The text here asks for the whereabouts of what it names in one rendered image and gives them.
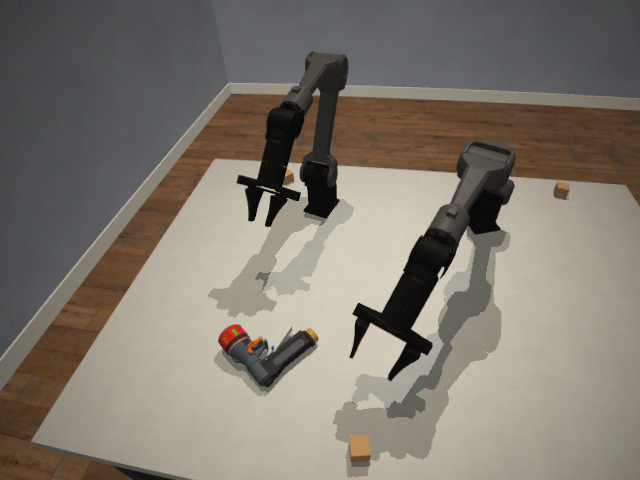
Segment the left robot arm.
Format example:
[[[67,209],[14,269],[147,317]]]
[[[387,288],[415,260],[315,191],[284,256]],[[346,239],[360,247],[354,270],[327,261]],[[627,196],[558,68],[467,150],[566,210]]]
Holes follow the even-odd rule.
[[[440,207],[424,236],[416,241],[392,293],[396,300],[421,311],[439,280],[441,268],[444,271],[440,279],[452,263],[467,226],[474,234],[500,230],[496,220],[515,187],[508,179],[515,158],[515,152],[506,144],[493,140],[471,140],[463,148],[456,167],[461,180],[450,204]]]

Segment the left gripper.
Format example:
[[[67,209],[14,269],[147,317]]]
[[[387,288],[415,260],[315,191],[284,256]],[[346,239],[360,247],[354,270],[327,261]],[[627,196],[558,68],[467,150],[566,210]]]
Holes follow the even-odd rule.
[[[388,375],[388,380],[392,381],[401,370],[417,361],[421,352],[428,355],[433,347],[432,342],[411,329],[421,311],[416,311],[402,304],[392,294],[382,313],[358,303],[352,313],[357,319],[353,347],[349,357],[353,359],[370,323],[399,338],[406,342],[406,345]]]

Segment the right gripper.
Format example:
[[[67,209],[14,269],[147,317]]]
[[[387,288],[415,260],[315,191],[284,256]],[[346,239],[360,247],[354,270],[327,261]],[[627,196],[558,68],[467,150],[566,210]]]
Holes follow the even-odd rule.
[[[265,222],[266,227],[270,227],[272,225],[276,215],[288,201],[287,198],[299,201],[301,192],[282,187],[286,170],[287,167],[262,161],[258,178],[256,180],[250,177],[248,178],[246,176],[238,175],[237,184],[248,186],[247,189],[245,189],[248,202],[248,221],[251,222],[255,220],[258,205],[264,191],[275,194],[270,196],[269,212]],[[276,192],[260,188],[262,186],[273,189]]]

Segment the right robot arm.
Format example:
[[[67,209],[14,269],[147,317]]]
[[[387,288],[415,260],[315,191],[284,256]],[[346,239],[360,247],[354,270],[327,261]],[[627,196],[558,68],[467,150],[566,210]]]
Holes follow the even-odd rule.
[[[299,86],[291,88],[280,107],[272,109],[267,117],[267,142],[262,160],[288,166],[294,139],[300,135],[304,116],[313,103],[312,94],[318,88],[320,99],[313,150],[303,157],[299,176],[308,192],[308,205],[303,211],[327,218],[340,201],[336,184],[338,162],[331,155],[330,147],[339,91],[345,89],[347,81],[348,59],[345,54],[311,51],[305,70]]]

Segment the grey hose nozzle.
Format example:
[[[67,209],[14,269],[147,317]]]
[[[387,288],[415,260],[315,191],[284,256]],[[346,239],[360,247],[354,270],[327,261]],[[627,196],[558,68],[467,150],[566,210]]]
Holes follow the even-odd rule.
[[[260,336],[252,342],[249,335],[238,324],[227,327],[220,334],[218,343],[231,359],[246,366],[248,372],[260,386],[267,388],[286,366],[307,349],[313,347],[319,340],[317,334],[308,328],[306,331],[300,330],[285,342],[291,331],[292,325],[289,324],[263,360],[259,356],[265,349],[269,350],[268,341],[266,339],[263,341]]]

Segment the small tan cube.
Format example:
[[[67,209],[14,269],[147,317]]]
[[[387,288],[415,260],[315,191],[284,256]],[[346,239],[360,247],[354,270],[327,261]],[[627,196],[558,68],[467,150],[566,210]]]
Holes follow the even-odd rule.
[[[289,169],[287,169],[283,183],[285,185],[288,185],[288,184],[290,184],[292,182],[294,182],[294,174]]]
[[[351,462],[370,461],[371,452],[368,435],[349,436]]]
[[[554,197],[566,199],[569,191],[570,191],[569,184],[557,182],[554,188]]]

